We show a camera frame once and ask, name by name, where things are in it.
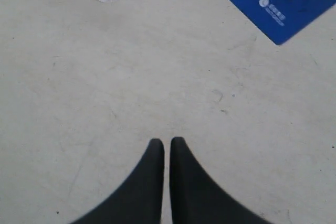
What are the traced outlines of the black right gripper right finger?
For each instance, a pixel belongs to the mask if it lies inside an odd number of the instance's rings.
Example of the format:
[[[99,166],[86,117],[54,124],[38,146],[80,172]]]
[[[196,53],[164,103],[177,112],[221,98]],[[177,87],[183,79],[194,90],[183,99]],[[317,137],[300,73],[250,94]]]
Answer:
[[[182,137],[171,141],[170,201],[173,223],[268,223],[223,191]]]

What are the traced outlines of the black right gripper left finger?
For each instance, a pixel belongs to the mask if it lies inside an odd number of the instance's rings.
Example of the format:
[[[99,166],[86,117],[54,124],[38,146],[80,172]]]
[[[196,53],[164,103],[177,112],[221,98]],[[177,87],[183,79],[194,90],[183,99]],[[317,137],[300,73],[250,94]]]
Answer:
[[[164,146],[154,138],[125,181],[74,223],[160,223],[163,183]]]

